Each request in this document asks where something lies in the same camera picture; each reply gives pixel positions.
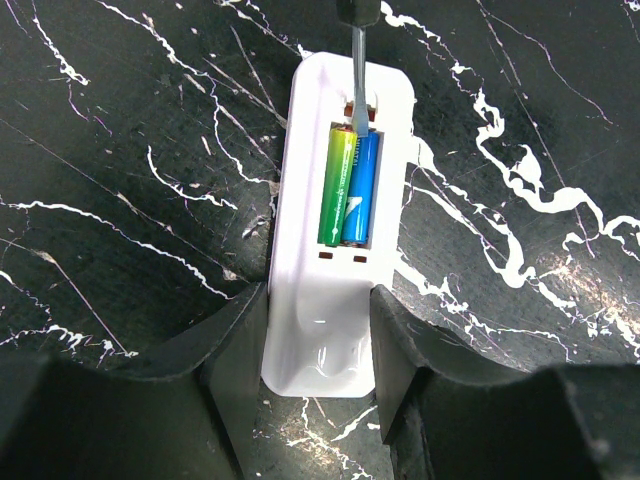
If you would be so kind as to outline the white remote control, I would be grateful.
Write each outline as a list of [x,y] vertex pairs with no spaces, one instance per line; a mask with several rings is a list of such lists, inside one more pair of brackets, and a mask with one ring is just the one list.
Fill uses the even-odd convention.
[[368,64],[366,103],[361,138],[352,61],[318,52],[295,71],[262,366],[282,396],[361,397],[374,386],[369,297],[393,280],[405,169],[418,147],[404,72]]

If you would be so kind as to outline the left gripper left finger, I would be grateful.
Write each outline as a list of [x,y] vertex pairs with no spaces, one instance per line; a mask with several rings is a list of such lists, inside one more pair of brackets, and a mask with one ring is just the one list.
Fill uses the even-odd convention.
[[194,377],[227,456],[244,478],[251,468],[267,324],[267,283],[254,282],[212,316],[117,371],[152,382]]

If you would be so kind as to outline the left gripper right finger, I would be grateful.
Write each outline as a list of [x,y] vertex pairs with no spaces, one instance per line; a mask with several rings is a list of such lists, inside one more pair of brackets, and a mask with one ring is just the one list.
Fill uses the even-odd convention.
[[375,396],[386,445],[397,435],[408,396],[432,375],[473,387],[525,376],[484,357],[453,331],[418,318],[383,285],[371,290],[369,311]]

